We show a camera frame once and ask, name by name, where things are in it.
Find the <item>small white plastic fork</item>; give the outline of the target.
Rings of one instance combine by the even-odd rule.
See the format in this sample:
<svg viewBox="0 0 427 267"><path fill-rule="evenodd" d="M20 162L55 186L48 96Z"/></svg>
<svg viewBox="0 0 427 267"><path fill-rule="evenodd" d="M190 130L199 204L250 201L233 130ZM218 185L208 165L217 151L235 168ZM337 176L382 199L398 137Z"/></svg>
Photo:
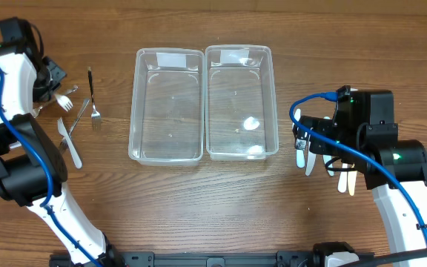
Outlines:
<svg viewBox="0 0 427 267"><path fill-rule="evenodd" d="M71 102L70 98L65 96L65 95L61 95L58 93L54 94L56 101L58 103L58 105L66 112L70 111L71 108L73 107L73 103Z"/></svg>

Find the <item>black handled metal fork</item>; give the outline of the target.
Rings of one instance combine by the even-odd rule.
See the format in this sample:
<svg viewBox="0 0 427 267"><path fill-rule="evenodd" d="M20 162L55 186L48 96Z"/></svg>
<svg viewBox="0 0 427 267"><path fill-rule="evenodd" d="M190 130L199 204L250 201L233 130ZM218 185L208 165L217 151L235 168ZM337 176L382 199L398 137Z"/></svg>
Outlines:
<svg viewBox="0 0 427 267"><path fill-rule="evenodd" d="M99 131L101 129L102 116L100 112L98 112L96 109L96 103L95 103L94 91L93 91L93 74L92 74L91 67L87 68L87 77L88 77L88 83L90 88L90 98L92 103L92 114L91 114L92 128L95 131Z"/></svg>

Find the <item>silver metal fork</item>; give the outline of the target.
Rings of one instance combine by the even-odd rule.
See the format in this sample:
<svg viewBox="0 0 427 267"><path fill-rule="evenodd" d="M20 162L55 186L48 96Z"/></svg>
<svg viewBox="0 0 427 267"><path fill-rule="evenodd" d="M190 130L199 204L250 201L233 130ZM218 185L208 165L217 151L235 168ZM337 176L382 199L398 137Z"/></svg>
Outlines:
<svg viewBox="0 0 427 267"><path fill-rule="evenodd" d="M43 103L42 105L38 106L37 108L34 108L32 111L32 115L34 118L36 118L42 109L46 108L50 104L57 103L64 111L68 112L72 107L73 103L71 102L70 98L68 97L69 94L76 92L79 89L77 85L74 85L71 89L65 91L64 93L54 93L51 100L48 102Z"/></svg>
<svg viewBox="0 0 427 267"><path fill-rule="evenodd" d="M79 109L79 112L77 113L77 117L74 120L73 124L70 126L70 129L68 131L69 136L72 135L73 130L75 129L77 123L82 118L83 113L85 112L90 100L88 98L84 99L81 108ZM59 143L59 152L63 154L68 148L67 140L64 137L62 141Z"/></svg>

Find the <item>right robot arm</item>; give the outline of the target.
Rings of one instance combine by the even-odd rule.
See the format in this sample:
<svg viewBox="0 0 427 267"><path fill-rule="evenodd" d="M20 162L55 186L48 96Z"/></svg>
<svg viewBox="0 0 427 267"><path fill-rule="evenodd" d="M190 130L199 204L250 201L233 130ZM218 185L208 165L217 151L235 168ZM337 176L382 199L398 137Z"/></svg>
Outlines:
<svg viewBox="0 0 427 267"><path fill-rule="evenodd" d="M365 177L379 208L390 245L390 254L359 259L349 251L322 257L324 266L427 266L427 153L417 140L393 145L373 144L364 151L330 139L315 129L327 119L304 116L293 121L297 142L306 141L312 153L329 155L350 164Z"/></svg>

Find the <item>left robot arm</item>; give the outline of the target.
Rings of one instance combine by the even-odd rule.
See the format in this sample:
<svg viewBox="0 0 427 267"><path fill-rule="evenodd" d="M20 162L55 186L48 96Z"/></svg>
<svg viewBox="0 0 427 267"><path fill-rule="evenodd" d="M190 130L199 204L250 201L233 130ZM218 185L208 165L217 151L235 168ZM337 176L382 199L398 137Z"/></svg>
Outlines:
<svg viewBox="0 0 427 267"><path fill-rule="evenodd" d="M123 256L71 194L62 154L36 121L34 103L50 100L64 76L39 48L0 44L0 197L43 220L72 266L123 266Z"/></svg>

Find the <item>right clear plastic container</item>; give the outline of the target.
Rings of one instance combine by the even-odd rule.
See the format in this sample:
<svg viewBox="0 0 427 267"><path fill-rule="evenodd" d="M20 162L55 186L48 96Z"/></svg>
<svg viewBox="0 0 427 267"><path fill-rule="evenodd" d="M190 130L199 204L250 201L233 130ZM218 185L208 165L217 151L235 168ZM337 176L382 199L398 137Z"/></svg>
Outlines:
<svg viewBox="0 0 427 267"><path fill-rule="evenodd" d="M206 48L206 145L212 160L266 159L279 150L271 49L223 44Z"/></svg>

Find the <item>clear plastic container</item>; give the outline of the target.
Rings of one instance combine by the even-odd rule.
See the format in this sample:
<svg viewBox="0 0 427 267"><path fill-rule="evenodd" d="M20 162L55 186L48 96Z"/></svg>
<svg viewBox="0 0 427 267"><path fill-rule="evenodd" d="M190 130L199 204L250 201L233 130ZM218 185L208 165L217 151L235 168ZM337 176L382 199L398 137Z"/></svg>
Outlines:
<svg viewBox="0 0 427 267"><path fill-rule="evenodd" d="M203 155L205 55L155 47L136 54L128 156L141 165L196 166Z"/></svg>
<svg viewBox="0 0 427 267"><path fill-rule="evenodd" d="M223 44L206 48L206 145L212 160L266 159L279 150L271 49Z"/></svg>

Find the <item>left clear plastic container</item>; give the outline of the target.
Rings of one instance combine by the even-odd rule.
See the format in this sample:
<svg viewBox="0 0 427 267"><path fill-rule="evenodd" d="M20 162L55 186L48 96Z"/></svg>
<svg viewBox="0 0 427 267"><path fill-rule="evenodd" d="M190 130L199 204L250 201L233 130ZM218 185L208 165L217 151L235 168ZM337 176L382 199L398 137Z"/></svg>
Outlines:
<svg viewBox="0 0 427 267"><path fill-rule="evenodd" d="M205 55L155 47L136 54L128 156L141 165L196 166L203 155Z"/></svg>

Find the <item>mint green plastic knife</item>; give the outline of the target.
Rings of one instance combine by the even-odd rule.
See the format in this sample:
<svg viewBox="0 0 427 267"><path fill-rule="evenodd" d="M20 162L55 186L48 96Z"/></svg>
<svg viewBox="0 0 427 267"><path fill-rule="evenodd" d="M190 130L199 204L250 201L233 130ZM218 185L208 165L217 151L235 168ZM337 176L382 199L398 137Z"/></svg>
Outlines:
<svg viewBox="0 0 427 267"><path fill-rule="evenodd" d="M330 165L327 165L327 163L332 160L332 156L330 156L330 155L323 155L322 158L323 158L323 162L325 164L325 169L328 172L328 175L330 177L332 177L334 175L334 171L330 171L328 169L330 167Z"/></svg>

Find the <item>grey plastic knife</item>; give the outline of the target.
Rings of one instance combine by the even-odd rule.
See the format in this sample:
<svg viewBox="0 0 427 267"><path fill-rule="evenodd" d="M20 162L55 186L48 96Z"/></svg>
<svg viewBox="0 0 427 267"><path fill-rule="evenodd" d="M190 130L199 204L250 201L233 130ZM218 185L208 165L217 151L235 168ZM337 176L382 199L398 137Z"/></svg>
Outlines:
<svg viewBox="0 0 427 267"><path fill-rule="evenodd" d="M305 175L310 176L316 162L316 154L311 151L311 143L308 143L308 157L307 157L307 163L305 167Z"/></svg>

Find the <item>light blue plastic knife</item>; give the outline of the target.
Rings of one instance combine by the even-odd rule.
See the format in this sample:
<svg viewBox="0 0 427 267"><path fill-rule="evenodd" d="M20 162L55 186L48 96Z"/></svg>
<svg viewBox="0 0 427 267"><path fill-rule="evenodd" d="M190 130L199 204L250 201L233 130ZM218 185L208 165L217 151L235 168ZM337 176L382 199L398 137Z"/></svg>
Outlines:
<svg viewBox="0 0 427 267"><path fill-rule="evenodd" d="M301 117L301 110L298 108L296 109L295 113L294 113L294 118L295 120L299 121ZM296 133L299 133L299 128L295 126L295 124L293 123L293 130L296 130ZM300 138L301 136L299 135L299 139L296 139L295 142L295 148L296 148L296 164L298 168L304 168L305 167L305 145L306 142L304 139Z"/></svg>

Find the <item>yellow plastic knife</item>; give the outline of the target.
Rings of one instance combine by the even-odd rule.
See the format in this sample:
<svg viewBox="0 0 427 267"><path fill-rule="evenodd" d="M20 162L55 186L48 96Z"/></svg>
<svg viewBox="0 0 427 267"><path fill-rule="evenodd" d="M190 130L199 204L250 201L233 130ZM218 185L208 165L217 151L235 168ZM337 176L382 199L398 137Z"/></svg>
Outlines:
<svg viewBox="0 0 427 267"><path fill-rule="evenodd" d="M355 195L356 181L357 181L357 172L356 171L348 172L347 183L348 183L348 192L350 196Z"/></svg>

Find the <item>white plastic knife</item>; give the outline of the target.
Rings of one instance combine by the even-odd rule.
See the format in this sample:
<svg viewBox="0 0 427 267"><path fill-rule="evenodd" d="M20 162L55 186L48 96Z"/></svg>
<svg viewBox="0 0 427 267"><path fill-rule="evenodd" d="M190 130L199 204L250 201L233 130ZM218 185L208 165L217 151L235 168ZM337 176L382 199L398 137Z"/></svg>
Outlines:
<svg viewBox="0 0 427 267"><path fill-rule="evenodd" d="M338 184L337 184L337 190L340 193L345 193L347 191L347 187L348 187L348 172L341 171Z"/></svg>

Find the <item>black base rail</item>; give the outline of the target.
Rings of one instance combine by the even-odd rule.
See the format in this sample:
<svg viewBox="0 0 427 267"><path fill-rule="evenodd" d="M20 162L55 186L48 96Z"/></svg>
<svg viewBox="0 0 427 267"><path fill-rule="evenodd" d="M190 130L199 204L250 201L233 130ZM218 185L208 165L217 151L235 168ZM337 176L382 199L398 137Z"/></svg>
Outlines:
<svg viewBox="0 0 427 267"><path fill-rule="evenodd" d="M129 267L249 267L249 266L341 266L358 260L371 260L372 253L355 251L345 242L314 245L311 251L278 251L276 253L181 253L156 254L146 251L117 252L103 266Z"/></svg>

